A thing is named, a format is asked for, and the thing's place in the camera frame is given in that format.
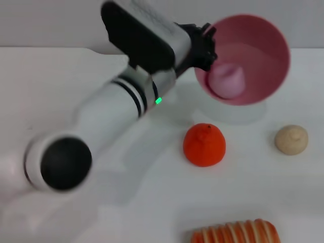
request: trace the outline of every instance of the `white table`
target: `white table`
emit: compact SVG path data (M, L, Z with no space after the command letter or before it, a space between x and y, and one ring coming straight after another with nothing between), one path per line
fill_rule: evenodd
M125 56L87 49L0 48L0 156L67 122L126 63ZM255 218L271 221L281 242L322 242L323 77L324 49L294 49L277 93L232 107L205 95L189 70L102 153L82 188L33 192L3 205L0 242L186 242L194 228ZM181 149L186 130L201 122L218 126L227 142L221 163L204 169L189 164ZM300 155L273 146L275 132L287 124L309 133Z

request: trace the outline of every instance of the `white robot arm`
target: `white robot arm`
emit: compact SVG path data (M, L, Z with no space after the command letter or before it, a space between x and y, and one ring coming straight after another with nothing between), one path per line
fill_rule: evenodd
M178 25L141 0L107 1L101 9L109 40L129 57L128 67L79 106L70 127L37 136L24 169L37 189L80 185L99 150L144 115L190 67L209 70L214 28Z

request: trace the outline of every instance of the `pink bowl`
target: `pink bowl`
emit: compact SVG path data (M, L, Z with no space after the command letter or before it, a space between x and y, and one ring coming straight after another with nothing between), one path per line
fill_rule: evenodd
M202 88L214 99L229 105L249 105L272 95L284 82L290 66L290 49L283 34L267 20L235 15L213 25L218 59L212 66L234 63L244 70L244 92L233 99L215 94L208 85L209 72L195 68Z

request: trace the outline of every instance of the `toy food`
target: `toy food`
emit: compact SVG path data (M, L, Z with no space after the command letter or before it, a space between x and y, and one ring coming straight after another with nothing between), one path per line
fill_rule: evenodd
M191 243L280 243L275 227L257 219L203 228L193 233Z
M276 147L287 155L296 155L305 150L308 144L307 131L301 126L283 127L275 136Z
M196 166L217 164L225 155L226 143L221 131L212 124L196 124L191 127L184 140L183 152Z

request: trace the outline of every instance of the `orange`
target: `orange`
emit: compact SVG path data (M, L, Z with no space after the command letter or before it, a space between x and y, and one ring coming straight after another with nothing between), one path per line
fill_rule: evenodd
M212 124L194 125L183 140L183 152L186 158L199 167L217 164L223 159L225 150L225 138Z

